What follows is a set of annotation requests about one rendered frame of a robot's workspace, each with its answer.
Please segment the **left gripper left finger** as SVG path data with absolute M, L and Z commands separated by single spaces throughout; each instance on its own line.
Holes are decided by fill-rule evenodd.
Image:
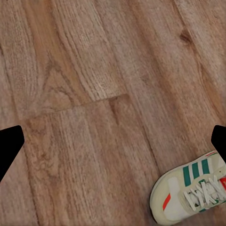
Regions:
M 20 125 L 0 130 L 0 182 L 24 144 Z

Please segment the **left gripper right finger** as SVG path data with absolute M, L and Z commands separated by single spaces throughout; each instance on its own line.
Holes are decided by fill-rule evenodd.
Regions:
M 211 142 L 226 163 L 226 127 L 215 125 Z

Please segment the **gym shoe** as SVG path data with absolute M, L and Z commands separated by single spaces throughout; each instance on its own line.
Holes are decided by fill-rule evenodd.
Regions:
M 153 220 L 170 226 L 226 202 L 226 163 L 214 150 L 165 172 L 153 185 Z

